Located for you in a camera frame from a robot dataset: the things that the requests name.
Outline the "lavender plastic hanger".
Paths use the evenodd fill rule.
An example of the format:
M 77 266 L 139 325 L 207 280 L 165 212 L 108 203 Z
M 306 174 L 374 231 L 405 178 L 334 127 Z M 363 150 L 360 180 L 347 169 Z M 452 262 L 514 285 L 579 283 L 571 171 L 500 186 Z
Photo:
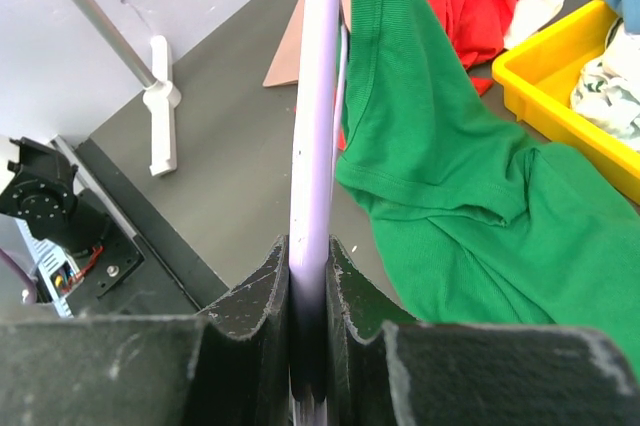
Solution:
M 305 0 L 293 134 L 289 228 L 293 422 L 324 425 L 326 264 L 340 0 Z

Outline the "green tank top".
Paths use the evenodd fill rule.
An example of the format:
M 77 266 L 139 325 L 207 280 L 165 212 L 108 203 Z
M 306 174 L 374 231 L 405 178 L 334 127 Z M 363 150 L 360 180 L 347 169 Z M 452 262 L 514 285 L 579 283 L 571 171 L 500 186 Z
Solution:
M 590 327 L 639 363 L 639 217 L 575 149 L 482 102 L 426 0 L 352 0 L 338 182 L 404 306 Z

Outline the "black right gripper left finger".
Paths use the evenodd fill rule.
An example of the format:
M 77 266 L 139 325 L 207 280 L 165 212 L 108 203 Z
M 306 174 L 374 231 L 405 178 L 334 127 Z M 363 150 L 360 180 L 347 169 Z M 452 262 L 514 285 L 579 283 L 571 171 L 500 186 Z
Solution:
M 288 238 L 200 314 L 207 318 L 189 391 L 191 425 L 289 423 Z

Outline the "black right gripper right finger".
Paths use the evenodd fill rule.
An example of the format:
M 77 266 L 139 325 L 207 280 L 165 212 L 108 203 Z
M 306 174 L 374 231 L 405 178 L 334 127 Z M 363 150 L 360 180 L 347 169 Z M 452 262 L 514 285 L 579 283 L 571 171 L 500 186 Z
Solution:
M 326 267 L 331 425 L 417 425 L 424 330 L 332 236 Z

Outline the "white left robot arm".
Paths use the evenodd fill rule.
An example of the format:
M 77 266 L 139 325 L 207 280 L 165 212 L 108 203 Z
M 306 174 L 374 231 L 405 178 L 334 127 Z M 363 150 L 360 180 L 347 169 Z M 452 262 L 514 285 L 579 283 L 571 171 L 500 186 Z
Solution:
M 107 215 L 74 193 L 77 166 L 61 152 L 23 137 L 1 138 L 1 213 L 24 221 L 33 238 L 81 257 L 99 246 Z

